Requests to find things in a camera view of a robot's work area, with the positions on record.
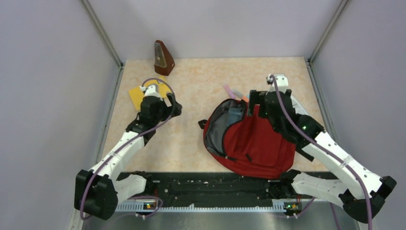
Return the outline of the red backpack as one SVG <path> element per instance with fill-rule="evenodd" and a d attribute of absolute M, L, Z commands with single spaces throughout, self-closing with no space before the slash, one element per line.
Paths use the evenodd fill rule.
<path fill-rule="evenodd" d="M 245 108 L 243 119 L 227 126 L 229 107 Z M 235 99 L 222 101 L 207 120 L 198 122 L 203 144 L 211 156 L 232 172 L 248 177 L 278 179 L 291 169 L 296 146 L 275 132 L 265 118 L 247 116 L 248 103 Z"/>

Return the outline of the yellow notebook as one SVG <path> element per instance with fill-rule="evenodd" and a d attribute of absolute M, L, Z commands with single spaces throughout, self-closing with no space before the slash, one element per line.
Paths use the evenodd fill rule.
<path fill-rule="evenodd" d="M 147 79 L 141 86 L 147 87 L 153 83 L 155 83 L 159 86 L 159 93 L 160 93 L 162 99 L 165 99 L 167 97 L 167 93 L 171 92 L 169 87 L 166 85 L 166 79 L 163 76 L 160 76 L 158 78 Z M 129 90 L 129 96 L 133 102 L 135 109 L 137 111 L 139 111 L 140 104 L 144 98 L 144 94 L 141 92 L 140 86 Z"/>

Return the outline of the dark nineteen eighty-four book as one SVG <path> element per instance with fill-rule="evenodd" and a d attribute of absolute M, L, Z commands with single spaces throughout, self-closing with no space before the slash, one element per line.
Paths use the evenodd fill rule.
<path fill-rule="evenodd" d="M 227 126 L 233 125 L 243 119 L 245 115 L 245 108 L 243 107 L 229 107 L 227 113 Z"/>

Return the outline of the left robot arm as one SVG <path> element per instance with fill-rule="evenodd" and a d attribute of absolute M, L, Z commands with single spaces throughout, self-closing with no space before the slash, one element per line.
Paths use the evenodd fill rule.
<path fill-rule="evenodd" d="M 89 170 L 80 170 L 75 179 L 74 208 L 82 220 L 93 216 L 108 220 L 118 204 L 140 195 L 148 198 L 154 186 L 147 178 L 131 174 L 119 179 L 129 161 L 152 139 L 156 130 L 181 114 L 175 94 L 167 93 L 170 105 L 158 93 L 145 93 L 140 111 L 126 127 L 113 149 Z"/>

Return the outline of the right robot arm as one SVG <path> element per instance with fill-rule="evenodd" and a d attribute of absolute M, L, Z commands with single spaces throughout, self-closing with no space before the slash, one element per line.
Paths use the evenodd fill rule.
<path fill-rule="evenodd" d="M 290 170 L 282 182 L 286 197 L 310 195 L 340 206 L 354 220 L 372 225 L 373 218 L 397 185 L 391 176 L 379 176 L 368 170 L 335 142 L 324 127 L 309 115 L 296 112 L 292 91 L 249 92 L 248 114 L 259 106 L 259 116 L 267 119 L 273 130 L 306 153 L 319 160 L 336 177 L 328 180 Z"/>

